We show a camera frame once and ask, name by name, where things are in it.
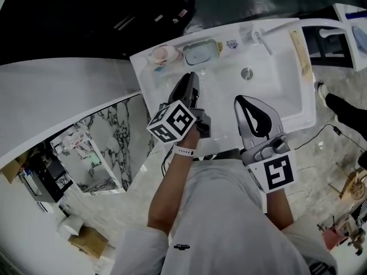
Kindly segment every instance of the wrist strap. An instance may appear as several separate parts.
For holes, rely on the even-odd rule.
[[[179,154],[179,155],[187,156],[187,157],[195,157],[195,155],[196,155],[196,150],[179,147],[177,145],[173,146],[172,151],[175,154]]]

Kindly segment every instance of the white t-shirt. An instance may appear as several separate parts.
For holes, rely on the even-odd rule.
[[[279,231],[262,213],[240,160],[193,162],[171,235],[124,229],[111,275],[337,274],[315,223]]]

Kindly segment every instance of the cardboard box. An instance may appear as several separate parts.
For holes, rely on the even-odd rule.
[[[94,228],[82,226],[79,235],[72,235],[69,242],[86,254],[99,259],[107,246],[108,240]]]
[[[26,162],[27,157],[28,157],[28,151],[24,152],[22,155],[10,161],[7,165],[1,168],[0,170],[1,173],[4,174],[9,183],[12,183],[12,181],[15,179],[15,177],[19,172],[19,169]]]

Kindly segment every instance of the marble wall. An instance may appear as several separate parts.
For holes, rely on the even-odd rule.
[[[51,145],[83,129],[89,140],[58,156],[68,175],[86,194],[124,192],[154,146],[146,130],[149,120],[144,99],[137,95],[78,121]]]

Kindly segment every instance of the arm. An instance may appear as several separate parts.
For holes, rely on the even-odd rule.
[[[196,125],[193,125],[178,145],[184,148],[196,149],[199,138],[200,134],[196,129]],[[170,233],[178,213],[192,162],[192,157],[176,154],[173,156],[167,173],[150,204],[148,227],[162,230],[167,235]]]
[[[283,230],[293,224],[293,216],[283,189],[266,195],[268,218],[279,229]]]

